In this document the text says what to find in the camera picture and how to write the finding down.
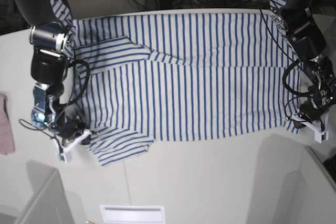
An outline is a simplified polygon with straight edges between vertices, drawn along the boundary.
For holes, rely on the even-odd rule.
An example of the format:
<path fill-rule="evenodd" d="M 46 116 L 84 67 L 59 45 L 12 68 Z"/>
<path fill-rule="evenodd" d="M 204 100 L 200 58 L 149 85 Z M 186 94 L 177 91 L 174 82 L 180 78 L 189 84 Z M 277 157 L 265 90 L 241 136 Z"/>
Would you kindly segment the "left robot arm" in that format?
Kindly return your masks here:
<path fill-rule="evenodd" d="M 298 57 L 285 71 L 282 82 L 288 91 L 305 98 L 298 111 L 302 120 L 294 120 L 298 129 L 304 123 L 321 121 L 322 116 L 335 105 L 335 73 L 332 61 L 324 53 L 327 42 L 314 21 L 312 3 L 313 0 L 286 0 L 279 11 L 286 39 Z M 307 92 L 294 91 L 286 83 L 289 72 L 299 64 L 303 65 L 302 71 L 312 83 Z"/>

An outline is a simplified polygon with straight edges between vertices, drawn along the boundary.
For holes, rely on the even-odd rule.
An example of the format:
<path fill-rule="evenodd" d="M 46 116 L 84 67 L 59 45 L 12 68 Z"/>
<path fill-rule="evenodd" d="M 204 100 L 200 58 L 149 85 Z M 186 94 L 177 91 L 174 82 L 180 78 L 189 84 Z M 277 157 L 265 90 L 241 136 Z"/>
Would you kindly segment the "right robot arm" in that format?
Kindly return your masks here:
<path fill-rule="evenodd" d="M 78 117 L 66 115 L 67 107 L 77 103 L 87 88 L 90 67 L 76 60 L 70 49 L 72 32 L 54 13 L 50 0 L 14 0 L 24 19 L 30 24 L 29 42 L 34 47 L 30 68 L 36 81 L 33 88 L 34 108 L 32 125 L 40 131 L 49 130 L 59 148 L 70 142 L 89 144 L 91 132 Z M 81 65 L 85 81 L 78 95 L 71 95 L 67 103 L 60 103 L 64 93 L 63 81 L 68 69 Z"/>

